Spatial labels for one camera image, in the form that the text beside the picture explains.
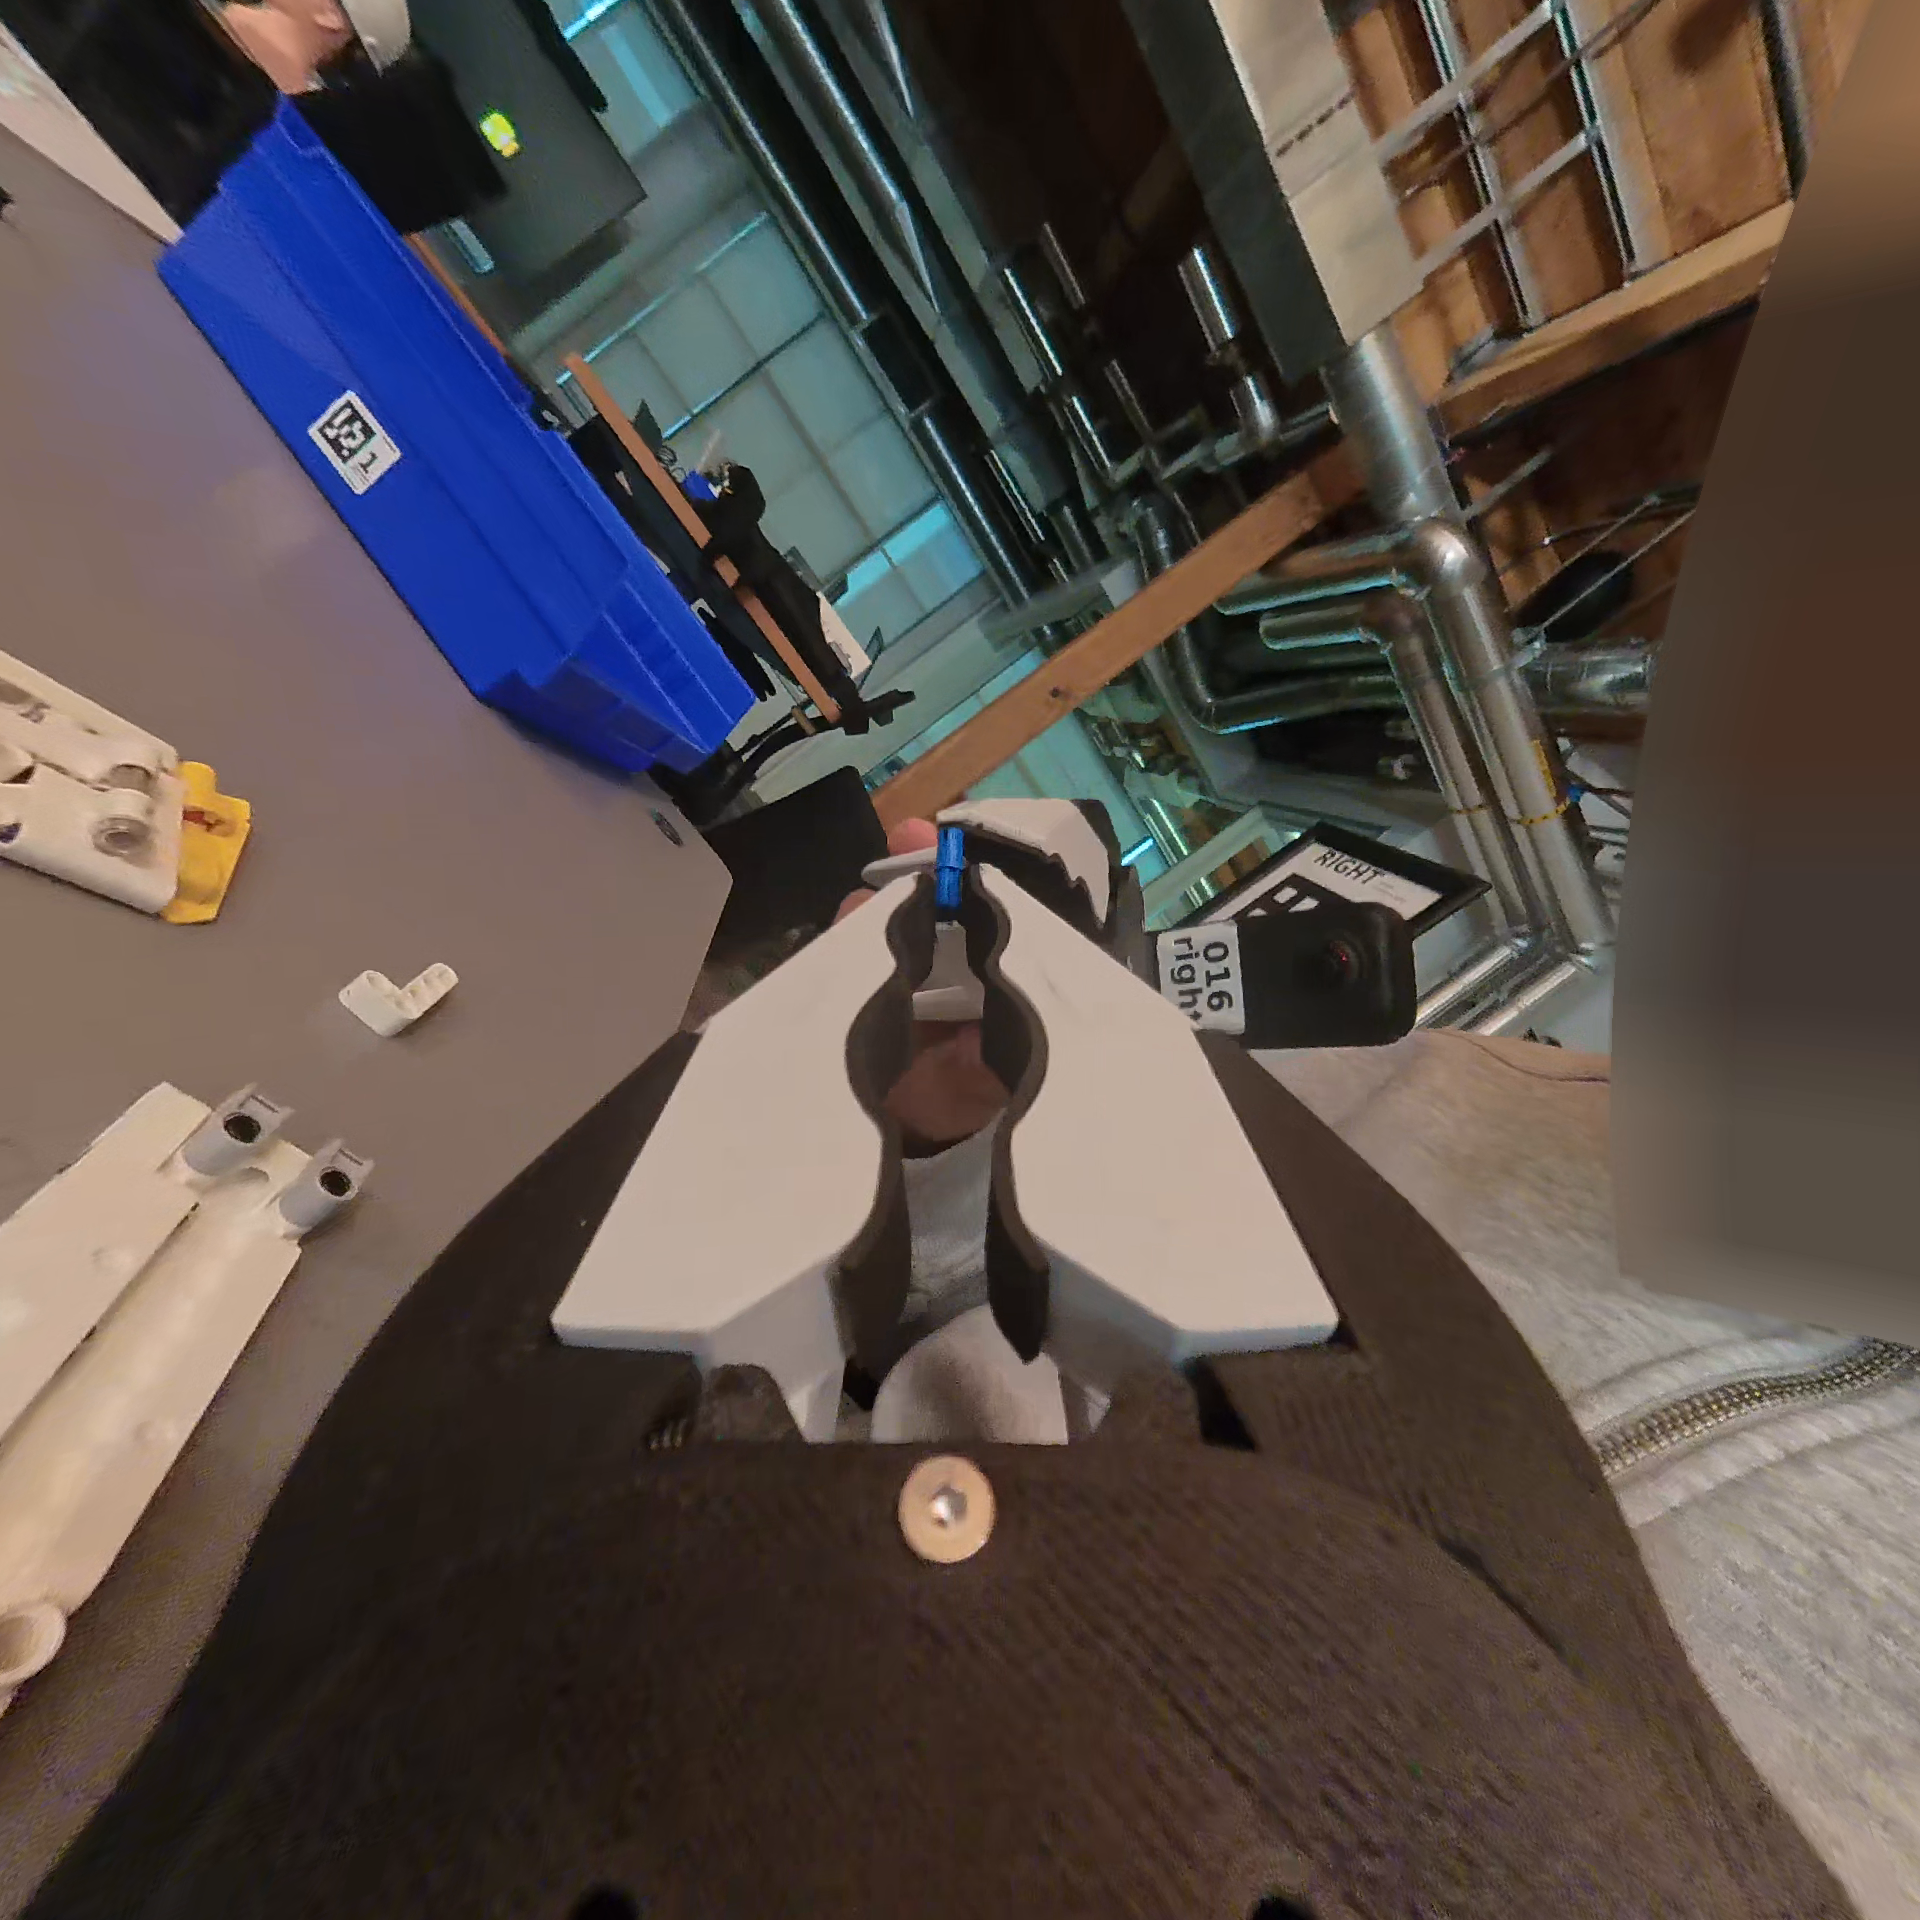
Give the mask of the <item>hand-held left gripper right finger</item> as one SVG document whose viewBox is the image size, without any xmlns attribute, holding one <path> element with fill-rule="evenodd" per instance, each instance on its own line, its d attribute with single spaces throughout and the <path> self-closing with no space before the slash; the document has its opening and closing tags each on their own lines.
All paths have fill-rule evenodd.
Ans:
<svg viewBox="0 0 1920 1920">
<path fill-rule="evenodd" d="M 967 876 L 957 921 L 1007 1091 L 983 1269 L 1014 1354 L 1112 1398 L 1135 1373 L 1327 1344 L 1340 1311 L 1205 1032 L 1010 876 Z"/>
</svg>

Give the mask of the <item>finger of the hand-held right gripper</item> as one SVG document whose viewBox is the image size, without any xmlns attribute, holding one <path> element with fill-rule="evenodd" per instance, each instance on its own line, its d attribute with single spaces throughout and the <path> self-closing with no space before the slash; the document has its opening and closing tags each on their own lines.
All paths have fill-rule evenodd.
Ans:
<svg viewBox="0 0 1920 1920">
<path fill-rule="evenodd" d="M 961 922 L 981 983 L 1068 985 L 1100 969 L 1143 979 L 1139 885 L 1092 803 L 1018 798 L 963 803 L 935 822 L 967 833 Z"/>
</svg>

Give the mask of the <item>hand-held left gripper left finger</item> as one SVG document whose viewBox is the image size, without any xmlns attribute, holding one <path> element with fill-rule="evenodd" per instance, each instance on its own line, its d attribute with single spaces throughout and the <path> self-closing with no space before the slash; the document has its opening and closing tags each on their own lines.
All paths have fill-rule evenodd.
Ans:
<svg viewBox="0 0 1920 1920">
<path fill-rule="evenodd" d="M 888 1098 L 927 975 L 927 876 L 901 874 L 707 1020 L 550 1315 L 587 1351 L 751 1367 L 809 1442 L 899 1311 Z"/>
</svg>

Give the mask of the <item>white lego panel assembly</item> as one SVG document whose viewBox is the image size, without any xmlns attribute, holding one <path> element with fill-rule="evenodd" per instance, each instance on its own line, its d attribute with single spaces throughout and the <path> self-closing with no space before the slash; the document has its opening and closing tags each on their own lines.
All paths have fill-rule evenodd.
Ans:
<svg viewBox="0 0 1920 1920">
<path fill-rule="evenodd" d="M 2 1707 L 48 1668 L 371 1161 L 161 1083 L 2 1228 Z"/>
</svg>

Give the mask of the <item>lego helicopter model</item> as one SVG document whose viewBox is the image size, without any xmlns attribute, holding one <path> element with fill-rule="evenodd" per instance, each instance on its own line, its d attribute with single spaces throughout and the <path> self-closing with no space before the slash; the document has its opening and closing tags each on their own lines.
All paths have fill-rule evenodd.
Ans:
<svg viewBox="0 0 1920 1920">
<path fill-rule="evenodd" d="M 251 833 L 211 766 L 2 657 L 2 859 L 175 927 L 213 922 Z"/>
</svg>

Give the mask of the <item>person's right hand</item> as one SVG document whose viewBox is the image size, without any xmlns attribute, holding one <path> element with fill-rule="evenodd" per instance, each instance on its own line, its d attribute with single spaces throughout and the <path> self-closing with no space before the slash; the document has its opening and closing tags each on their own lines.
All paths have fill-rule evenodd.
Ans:
<svg viewBox="0 0 1920 1920">
<path fill-rule="evenodd" d="M 910 1058 L 884 1096 L 906 1159 L 933 1159 L 987 1131 L 1007 1100 L 977 1020 L 918 1020 Z"/>
</svg>

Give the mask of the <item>wooden ceiling beam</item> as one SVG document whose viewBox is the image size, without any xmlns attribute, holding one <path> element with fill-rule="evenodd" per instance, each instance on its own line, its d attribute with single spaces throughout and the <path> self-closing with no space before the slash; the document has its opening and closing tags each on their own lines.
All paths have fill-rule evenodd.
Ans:
<svg viewBox="0 0 1920 1920">
<path fill-rule="evenodd" d="M 1354 455 L 1335 445 L 1263 492 L 1225 527 L 874 793 L 884 831 L 929 820 L 1059 721 L 1145 661 L 1255 571 L 1285 557 L 1364 492 Z"/>
</svg>

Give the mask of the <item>silver pipe bundle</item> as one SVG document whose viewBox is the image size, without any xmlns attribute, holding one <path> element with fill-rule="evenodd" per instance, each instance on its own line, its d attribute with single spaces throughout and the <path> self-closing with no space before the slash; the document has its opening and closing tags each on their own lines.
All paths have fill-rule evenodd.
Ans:
<svg viewBox="0 0 1920 1920">
<path fill-rule="evenodd" d="M 1432 753 L 1456 742 L 1444 640 L 1457 590 L 1481 577 L 1442 518 L 1298 548 L 1237 594 L 1207 602 L 1141 659 L 1151 694 L 1209 736 L 1343 713 L 1403 708 Z"/>
</svg>

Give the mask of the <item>black office chair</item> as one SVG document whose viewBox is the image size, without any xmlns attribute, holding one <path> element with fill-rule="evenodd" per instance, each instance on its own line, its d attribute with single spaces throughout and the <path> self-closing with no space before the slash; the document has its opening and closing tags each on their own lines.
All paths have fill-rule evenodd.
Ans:
<svg viewBox="0 0 1920 1920">
<path fill-rule="evenodd" d="M 863 693 L 845 623 L 764 533 L 766 498 L 751 469 L 719 463 L 713 475 L 693 471 L 684 491 L 700 494 L 707 562 L 731 568 L 733 599 L 814 696 L 827 728 L 848 736 L 877 733 L 916 702 L 910 688 Z"/>
</svg>

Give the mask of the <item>silver metal pipe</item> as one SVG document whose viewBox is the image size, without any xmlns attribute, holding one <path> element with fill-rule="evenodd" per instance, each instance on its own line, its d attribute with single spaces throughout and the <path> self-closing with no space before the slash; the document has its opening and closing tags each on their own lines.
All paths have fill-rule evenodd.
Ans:
<svg viewBox="0 0 1920 1920">
<path fill-rule="evenodd" d="M 1447 475 L 1428 403 L 1387 326 L 1324 372 L 1334 418 L 1374 508 L 1403 534 L 1452 705 L 1492 786 L 1528 905 L 1558 957 L 1613 957 L 1615 916 L 1558 749 L 1523 685 L 1506 594 Z"/>
</svg>

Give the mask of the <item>blue plastic bin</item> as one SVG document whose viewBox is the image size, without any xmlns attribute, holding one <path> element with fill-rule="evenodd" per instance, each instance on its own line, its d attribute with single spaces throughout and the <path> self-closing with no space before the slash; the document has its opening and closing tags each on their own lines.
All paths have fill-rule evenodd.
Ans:
<svg viewBox="0 0 1920 1920">
<path fill-rule="evenodd" d="M 155 272 L 475 701 L 618 773 L 728 745 L 742 673 L 300 109 Z"/>
</svg>

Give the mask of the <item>grey sweater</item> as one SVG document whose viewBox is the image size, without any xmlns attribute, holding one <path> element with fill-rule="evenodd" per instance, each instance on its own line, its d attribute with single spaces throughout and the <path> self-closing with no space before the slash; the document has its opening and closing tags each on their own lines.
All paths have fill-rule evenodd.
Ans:
<svg viewBox="0 0 1920 1920">
<path fill-rule="evenodd" d="M 1603 1056 L 1418 1031 L 1259 1066 L 1487 1287 L 1745 1752 L 1860 1915 L 1913 1919 L 1915 1349 L 1625 1278 Z"/>
</svg>

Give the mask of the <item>dark board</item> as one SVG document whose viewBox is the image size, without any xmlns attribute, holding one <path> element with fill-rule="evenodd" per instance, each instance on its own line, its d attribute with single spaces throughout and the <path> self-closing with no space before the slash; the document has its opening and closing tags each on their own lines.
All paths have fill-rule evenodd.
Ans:
<svg viewBox="0 0 1920 1920">
<path fill-rule="evenodd" d="M 463 220 L 499 276 L 550 276 L 644 202 L 605 126 L 608 96 L 556 5 L 410 3 L 406 13 L 492 168 L 492 197 Z"/>
</svg>

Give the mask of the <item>grey ventilation duct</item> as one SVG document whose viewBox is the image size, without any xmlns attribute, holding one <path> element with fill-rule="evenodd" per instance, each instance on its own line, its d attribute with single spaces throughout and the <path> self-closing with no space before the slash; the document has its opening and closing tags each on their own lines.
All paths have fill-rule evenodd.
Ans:
<svg viewBox="0 0 1920 1920">
<path fill-rule="evenodd" d="M 1122 13 L 1247 318 L 1282 380 L 1302 385 L 1342 350 L 1342 334 L 1219 11 L 1204 3 L 1125 3 Z"/>
</svg>

